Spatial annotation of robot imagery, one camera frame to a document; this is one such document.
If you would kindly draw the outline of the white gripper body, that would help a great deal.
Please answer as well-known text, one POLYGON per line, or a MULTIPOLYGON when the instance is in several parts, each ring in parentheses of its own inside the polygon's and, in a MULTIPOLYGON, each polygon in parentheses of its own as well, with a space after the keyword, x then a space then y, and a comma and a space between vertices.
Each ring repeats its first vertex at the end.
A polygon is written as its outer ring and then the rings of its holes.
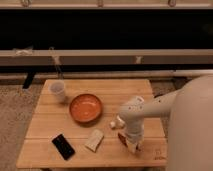
POLYGON ((143 132, 138 133, 125 133, 126 143, 128 150, 135 154, 137 151, 141 150, 142 142, 143 142, 143 132))

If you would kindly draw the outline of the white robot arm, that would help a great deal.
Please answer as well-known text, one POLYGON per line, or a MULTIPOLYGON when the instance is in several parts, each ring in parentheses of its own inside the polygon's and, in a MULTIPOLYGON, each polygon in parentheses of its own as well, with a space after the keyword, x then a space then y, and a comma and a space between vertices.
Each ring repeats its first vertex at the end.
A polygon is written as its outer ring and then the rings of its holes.
POLYGON ((213 171, 213 75, 150 101, 135 96, 121 105, 118 115, 133 144, 142 138, 144 118, 169 116, 166 171, 213 171))

